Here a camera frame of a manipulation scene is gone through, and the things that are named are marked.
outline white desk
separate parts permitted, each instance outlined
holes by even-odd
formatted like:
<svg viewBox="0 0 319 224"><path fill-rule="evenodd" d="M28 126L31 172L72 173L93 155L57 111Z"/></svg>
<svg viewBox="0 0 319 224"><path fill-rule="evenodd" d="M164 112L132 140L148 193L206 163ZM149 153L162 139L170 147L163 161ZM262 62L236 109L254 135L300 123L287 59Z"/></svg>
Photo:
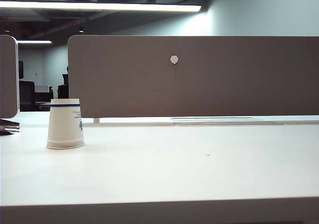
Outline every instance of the white desk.
<svg viewBox="0 0 319 224"><path fill-rule="evenodd" d="M5 223L319 220L318 124L177 127L169 118L113 118L84 124L85 146L50 150L48 115L22 112L12 119L21 132L0 137Z"/></svg>

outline desk surface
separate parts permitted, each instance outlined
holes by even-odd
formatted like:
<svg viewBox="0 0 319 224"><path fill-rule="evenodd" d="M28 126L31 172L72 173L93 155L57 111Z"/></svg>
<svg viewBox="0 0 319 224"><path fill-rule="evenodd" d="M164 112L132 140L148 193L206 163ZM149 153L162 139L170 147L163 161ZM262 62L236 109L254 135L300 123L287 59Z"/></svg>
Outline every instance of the desk surface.
<svg viewBox="0 0 319 224"><path fill-rule="evenodd" d="M48 115L21 112L12 119L21 132L0 137L2 206L281 198L319 203L318 124L178 127L169 118L153 119L156 124L84 119L85 146L51 150L45 148Z"/></svg>

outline black object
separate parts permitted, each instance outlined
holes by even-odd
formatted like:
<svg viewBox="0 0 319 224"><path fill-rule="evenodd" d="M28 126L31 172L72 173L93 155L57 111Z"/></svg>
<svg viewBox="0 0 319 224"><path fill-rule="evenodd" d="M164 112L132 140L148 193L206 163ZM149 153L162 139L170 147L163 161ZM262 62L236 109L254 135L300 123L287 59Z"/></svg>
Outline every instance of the black object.
<svg viewBox="0 0 319 224"><path fill-rule="evenodd" d="M53 99L53 92L36 92L35 102L51 102Z"/></svg>
<svg viewBox="0 0 319 224"><path fill-rule="evenodd" d="M38 111L33 81L19 81L20 111Z"/></svg>
<svg viewBox="0 0 319 224"><path fill-rule="evenodd" d="M58 86L58 99L68 99L69 98L69 85Z"/></svg>
<svg viewBox="0 0 319 224"><path fill-rule="evenodd" d="M19 61L19 79L23 79L23 75L24 75L24 72L23 72L23 61Z"/></svg>
<svg viewBox="0 0 319 224"><path fill-rule="evenodd" d="M62 74L63 85L58 86L58 99L69 98L69 74Z"/></svg>
<svg viewBox="0 0 319 224"><path fill-rule="evenodd" d="M63 84L69 85L69 74L62 74L63 76Z"/></svg>
<svg viewBox="0 0 319 224"><path fill-rule="evenodd" d="M0 136L18 133L20 124L5 119L0 119Z"/></svg>

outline blue stripe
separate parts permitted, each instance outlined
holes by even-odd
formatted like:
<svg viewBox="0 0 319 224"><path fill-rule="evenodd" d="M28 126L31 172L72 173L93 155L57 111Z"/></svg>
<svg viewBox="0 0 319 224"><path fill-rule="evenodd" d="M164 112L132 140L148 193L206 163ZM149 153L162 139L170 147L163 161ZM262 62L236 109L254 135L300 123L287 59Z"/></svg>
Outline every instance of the blue stripe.
<svg viewBox="0 0 319 224"><path fill-rule="evenodd" d="M80 107L80 104L51 105L51 107Z"/></svg>

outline office furniture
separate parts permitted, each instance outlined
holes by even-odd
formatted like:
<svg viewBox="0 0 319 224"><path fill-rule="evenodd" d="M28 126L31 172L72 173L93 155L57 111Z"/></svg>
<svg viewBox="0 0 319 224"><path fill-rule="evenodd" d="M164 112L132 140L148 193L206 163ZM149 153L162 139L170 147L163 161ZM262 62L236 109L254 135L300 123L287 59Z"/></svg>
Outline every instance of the office furniture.
<svg viewBox="0 0 319 224"><path fill-rule="evenodd" d="M33 81L19 81L20 111L38 111Z"/></svg>
<svg viewBox="0 0 319 224"><path fill-rule="evenodd" d="M50 92L50 86L34 86L34 91L37 92L41 92L41 93L48 93Z"/></svg>
<svg viewBox="0 0 319 224"><path fill-rule="evenodd" d="M19 74L19 79L23 79L24 77L24 65L23 61L18 62L18 74Z"/></svg>
<svg viewBox="0 0 319 224"><path fill-rule="evenodd" d="M18 111L17 41L0 35L0 118L11 118Z"/></svg>
<svg viewBox="0 0 319 224"><path fill-rule="evenodd" d="M69 85L69 74L62 74L63 82L65 85Z"/></svg>
<svg viewBox="0 0 319 224"><path fill-rule="evenodd" d="M63 85L58 86L58 98L59 99L68 99L69 98L69 80L68 74L62 74L63 76Z"/></svg>
<svg viewBox="0 0 319 224"><path fill-rule="evenodd" d="M35 92L36 102L50 102L53 99L53 92Z"/></svg>
<svg viewBox="0 0 319 224"><path fill-rule="evenodd" d="M69 86L60 85L58 86L58 99L68 99L69 98Z"/></svg>
<svg viewBox="0 0 319 224"><path fill-rule="evenodd" d="M262 119L283 124L205 127L179 127L165 117L106 118L99 125L84 118L85 146L49 150L49 113L19 113L21 132L0 137L1 220L319 220L319 125L303 118L309 119L274 116Z"/></svg>
<svg viewBox="0 0 319 224"><path fill-rule="evenodd" d="M47 103L53 99L52 86L34 86L34 89L36 103Z"/></svg>
<svg viewBox="0 0 319 224"><path fill-rule="evenodd" d="M83 117L319 114L318 47L318 37L72 36L69 93Z"/></svg>

